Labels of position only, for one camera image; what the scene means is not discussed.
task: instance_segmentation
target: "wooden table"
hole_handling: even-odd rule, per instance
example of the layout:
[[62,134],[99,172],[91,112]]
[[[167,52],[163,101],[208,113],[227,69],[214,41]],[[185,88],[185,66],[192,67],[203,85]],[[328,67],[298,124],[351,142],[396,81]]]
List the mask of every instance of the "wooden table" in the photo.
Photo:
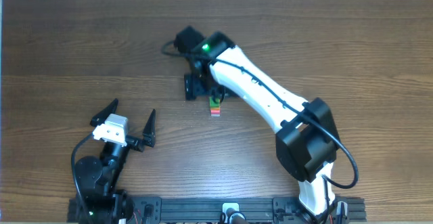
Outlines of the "wooden table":
[[[332,108],[370,221],[433,219],[433,0],[4,0],[2,221],[65,221],[73,147],[115,97],[139,135],[119,187],[135,195],[296,196],[265,121],[240,99],[211,118],[184,100],[182,59],[160,47],[188,24],[221,30],[278,83]],[[77,158],[99,154],[92,141]],[[339,152],[333,178],[352,169]]]

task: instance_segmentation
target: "tabletop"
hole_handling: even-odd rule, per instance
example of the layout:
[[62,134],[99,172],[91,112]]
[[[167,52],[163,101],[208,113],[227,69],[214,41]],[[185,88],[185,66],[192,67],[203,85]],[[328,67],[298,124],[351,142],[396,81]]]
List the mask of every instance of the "tabletop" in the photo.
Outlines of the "tabletop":
[[[192,25],[220,30],[289,91],[332,109],[359,165],[369,221],[433,219],[433,0],[3,0],[2,221],[65,221],[74,146],[119,99],[139,135],[118,187],[164,198],[297,196],[275,136],[241,99],[221,117],[185,101],[187,62],[160,47]],[[77,159],[98,155],[85,144]],[[349,183],[342,152],[333,179]]]

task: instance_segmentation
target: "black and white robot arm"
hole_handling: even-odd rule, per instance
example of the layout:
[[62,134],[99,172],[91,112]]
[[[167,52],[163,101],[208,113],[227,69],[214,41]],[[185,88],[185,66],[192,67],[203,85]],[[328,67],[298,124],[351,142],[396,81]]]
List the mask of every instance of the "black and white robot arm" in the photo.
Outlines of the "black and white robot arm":
[[[174,44],[179,53],[166,48]],[[253,107],[276,134],[277,158],[298,180],[300,203],[317,220],[327,218],[335,200],[331,183],[337,187],[353,187],[358,179],[355,160],[341,144],[329,107],[317,98],[311,103],[297,96],[257,68],[240,47],[220,32],[205,38],[192,27],[181,31],[167,43],[166,55],[187,58],[192,74],[185,75],[185,96],[234,95]],[[307,126],[299,131],[298,127]],[[350,185],[331,180],[336,150],[341,148],[355,171]]]

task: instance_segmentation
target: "green led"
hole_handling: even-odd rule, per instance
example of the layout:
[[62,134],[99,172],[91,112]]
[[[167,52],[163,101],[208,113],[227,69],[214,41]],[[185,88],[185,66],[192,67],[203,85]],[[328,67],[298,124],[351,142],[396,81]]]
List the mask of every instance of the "green led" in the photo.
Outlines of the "green led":
[[203,49],[204,51],[208,51],[208,50],[210,49],[210,47],[209,47],[208,44],[204,44],[204,45],[202,46],[202,49]]

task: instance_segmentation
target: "power cord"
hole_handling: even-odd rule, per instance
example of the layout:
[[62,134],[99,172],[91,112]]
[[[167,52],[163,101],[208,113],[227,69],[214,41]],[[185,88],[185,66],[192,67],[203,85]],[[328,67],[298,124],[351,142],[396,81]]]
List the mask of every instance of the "power cord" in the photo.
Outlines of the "power cord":
[[75,172],[75,154],[78,151],[78,149],[87,141],[89,140],[91,137],[93,136],[93,133],[90,133],[88,136],[86,136],[84,139],[82,139],[80,141],[80,143],[78,143],[74,150],[72,151],[72,155],[70,157],[70,161],[71,161],[71,167],[72,167],[72,178],[74,179],[74,183],[75,183],[75,188],[76,188],[76,192],[78,194],[78,198],[81,202],[81,205],[83,206],[83,211],[85,212],[85,216],[88,220],[88,222],[90,224],[93,224],[92,218],[90,217],[90,212],[87,209],[86,203],[84,202],[84,198],[83,195],[81,194],[80,191],[80,186],[78,186],[78,181],[76,180],[76,172]]
[[216,62],[221,62],[223,64],[226,64],[226,65],[229,65],[229,66],[232,66],[234,68],[237,68],[237,69],[241,70],[242,73],[246,73],[246,74],[250,75],[252,77],[252,80],[255,83],[258,83],[260,86],[263,86],[273,97],[275,97],[275,99],[277,99],[281,104],[283,104],[283,108],[289,108],[291,111],[293,111],[294,113],[296,113],[299,117],[301,117],[304,121],[306,121],[307,123],[313,125],[317,129],[319,129],[322,133],[324,133],[332,141],[334,141],[338,145],[338,147],[346,154],[347,158],[349,159],[350,163],[352,164],[352,168],[353,168],[353,172],[354,172],[354,177],[353,177],[353,180],[352,180],[351,184],[342,185],[342,184],[336,183],[335,181],[331,180],[329,177],[327,177],[325,175],[322,176],[322,177],[327,182],[329,182],[332,185],[334,185],[336,187],[339,187],[341,189],[350,189],[350,188],[354,187],[357,184],[358,178],[359,178],[359,172],[358,172],[357,163],[355,162],[355,159],[353,158],[352,154],[350,154],[350,152],[343,145],[343,143],[340,142],[340,140],[338,140],[335,136],[333,136],[327,129],[325,129],[324,127],[322,127],[318,122],[316,122],[315,120],[313,120],[309,116],[306,116],[303,113],[299,112],[297,109],[291,107],[289,104],[287,104],[287,102],[285,100],[283,100],[282,98],[280,98],[280,96],[278,96],[274,91],[272,91],[271,88],[269,88],[266,84],[264,84],[257,76],[255,76],[254,74],[252,74],[250,71],[246,70],[243,66],[238,66],[236,64],[232,64],[231,62],[228,62],[228,61],[225,61],[225,60],[221,60],[221,59],[218,59],[218,58],[210,58],[210,57],[207,57],[205,55],[194,55],[194,54],[190,54],[190,53],[173,53],[173,52],[167,51],[167,47],[169,45],[172,45],[173,43],[174,43],[174,41],[169,41],[166,44],[164,44],[161,47],[161,53],[164,54],[164,55],[169,55],[169,56],[178,57],[178,58],[189,58],[189,59],[193,59],[193,60],[194,59],[210,60],[212,62],[212,64],[215,64]]

